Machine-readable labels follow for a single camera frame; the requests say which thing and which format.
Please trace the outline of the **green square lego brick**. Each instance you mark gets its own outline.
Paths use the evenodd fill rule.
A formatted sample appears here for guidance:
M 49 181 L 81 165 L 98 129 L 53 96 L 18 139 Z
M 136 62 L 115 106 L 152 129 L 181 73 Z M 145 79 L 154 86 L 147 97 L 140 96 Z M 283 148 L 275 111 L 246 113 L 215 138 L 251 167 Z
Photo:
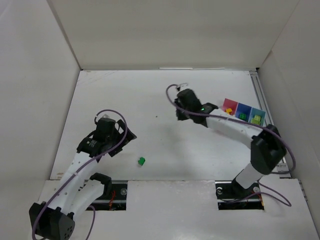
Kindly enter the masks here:
M 241 119 L 241 120 L 246 120 L 246 118 L 247 118 L 247 115 L 245 114 L 245 113 L 240 113 L 239 114 L 239 118 Z

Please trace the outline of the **orange small lego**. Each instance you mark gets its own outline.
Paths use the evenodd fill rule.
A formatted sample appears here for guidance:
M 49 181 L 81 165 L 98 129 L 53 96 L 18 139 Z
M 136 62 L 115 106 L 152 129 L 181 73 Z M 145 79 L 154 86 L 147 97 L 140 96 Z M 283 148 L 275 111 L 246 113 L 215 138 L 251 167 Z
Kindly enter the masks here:
M 231 108 L 227 108 L 225 111 L 230 114 L 233 110 Z

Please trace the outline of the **light green lego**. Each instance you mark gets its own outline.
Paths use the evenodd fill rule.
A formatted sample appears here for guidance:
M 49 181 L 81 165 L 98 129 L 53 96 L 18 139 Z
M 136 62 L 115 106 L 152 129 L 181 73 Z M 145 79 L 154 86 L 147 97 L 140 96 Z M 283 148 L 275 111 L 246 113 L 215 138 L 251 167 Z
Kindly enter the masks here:
M 259 120 L 256 120 L 256 119 L 254 119 L 254 118 L 252 118 L 250 122 L 251 122 L 252 124 L 255 124 L 255 125 L 260 125 L 260 124 L 261 124 L 261 122 L 260 122 Z
M 255 115 L 253 119 L 260 122 L 262 117 L 260 115 Z

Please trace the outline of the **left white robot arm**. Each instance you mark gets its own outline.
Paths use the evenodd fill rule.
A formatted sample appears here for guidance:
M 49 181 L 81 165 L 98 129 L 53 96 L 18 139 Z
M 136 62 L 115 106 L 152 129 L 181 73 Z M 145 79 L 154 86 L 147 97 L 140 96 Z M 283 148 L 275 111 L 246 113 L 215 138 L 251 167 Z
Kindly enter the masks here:
M 104 155 L 113 157 L 137 137 L 124 119 L 102 117 L 96 128 L 78 145 L 75 156 L 52 191 L 52 196 L 29 209 L 31 237 L 42 240 L 68 240 L 75 230 L 76 218 L 97 198 L 108 195 L 112 187 L 109 176 L 96 172 Z

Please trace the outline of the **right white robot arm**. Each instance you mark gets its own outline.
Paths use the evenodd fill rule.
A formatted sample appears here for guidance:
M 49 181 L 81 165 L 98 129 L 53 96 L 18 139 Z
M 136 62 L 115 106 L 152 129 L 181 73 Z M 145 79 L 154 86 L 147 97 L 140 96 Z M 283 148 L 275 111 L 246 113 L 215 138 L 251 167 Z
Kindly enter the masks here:
M 253 126 L 227 114 L 212 103 L 202 104 L 189 88 L 177 93 L 174 104 L 178 106 L 176 116 L 179 121 L 190 119 L 195 124 L 218 131 L 250 149 L 250 162 L 230 184 L 231 192 L 238 198 L 247 196 L 254 184 L 271 174 L 287 154 L 287 149 L 280 141 L 279 131 L 272 124 L 267 127 Z

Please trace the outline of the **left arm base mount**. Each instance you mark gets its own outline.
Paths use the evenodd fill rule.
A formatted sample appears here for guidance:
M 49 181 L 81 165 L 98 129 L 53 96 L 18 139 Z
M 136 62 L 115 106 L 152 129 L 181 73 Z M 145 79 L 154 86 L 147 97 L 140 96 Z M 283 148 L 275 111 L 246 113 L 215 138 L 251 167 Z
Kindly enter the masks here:
M 125 211 L 127 208 L 128 181 L 112 181 L 108 195 L 102 195 L 92 203 L 96 211 Z

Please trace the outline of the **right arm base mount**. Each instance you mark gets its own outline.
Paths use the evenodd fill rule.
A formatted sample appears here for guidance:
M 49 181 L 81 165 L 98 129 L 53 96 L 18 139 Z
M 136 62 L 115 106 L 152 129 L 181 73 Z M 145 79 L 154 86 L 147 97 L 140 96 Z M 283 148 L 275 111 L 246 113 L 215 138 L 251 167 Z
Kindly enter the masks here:
M 216 181 L 215 194 L 219 210 L 264 210 L 260 186 L 255 182 L 249 189 L 236 193 L 231 181 Z

